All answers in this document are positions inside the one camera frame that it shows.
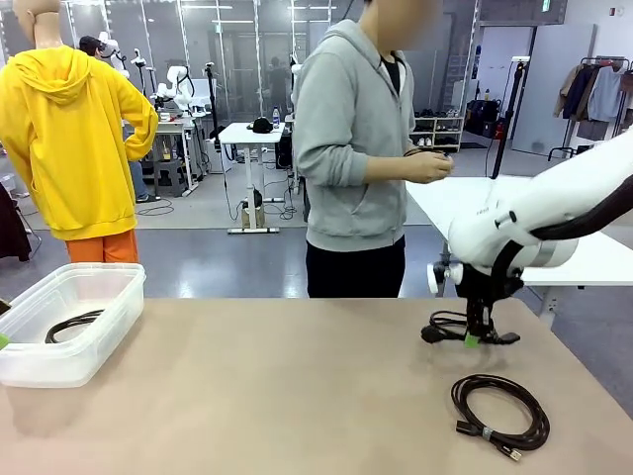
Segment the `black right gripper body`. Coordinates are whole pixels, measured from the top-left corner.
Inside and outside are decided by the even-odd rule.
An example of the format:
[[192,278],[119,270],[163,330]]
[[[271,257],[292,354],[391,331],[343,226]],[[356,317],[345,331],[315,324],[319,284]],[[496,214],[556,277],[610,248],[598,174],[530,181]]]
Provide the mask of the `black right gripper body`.
[[466,312],[475,315],[487,312],[490,316],[496,302],[511,297],[523,287],[521,271],[502,271],[499,275],[481,272],[470,264],[463,268],[462,280],[455,285],[457,295],[467,301]]

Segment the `person right hand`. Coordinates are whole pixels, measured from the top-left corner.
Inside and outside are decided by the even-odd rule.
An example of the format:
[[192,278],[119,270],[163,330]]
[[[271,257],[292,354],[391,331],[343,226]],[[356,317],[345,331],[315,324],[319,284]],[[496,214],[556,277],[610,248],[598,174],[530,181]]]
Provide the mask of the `person right hand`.
[[437,152],[420,152],[407,159],[407,181],[428,184],[447,177],[439,169],[440,159]]

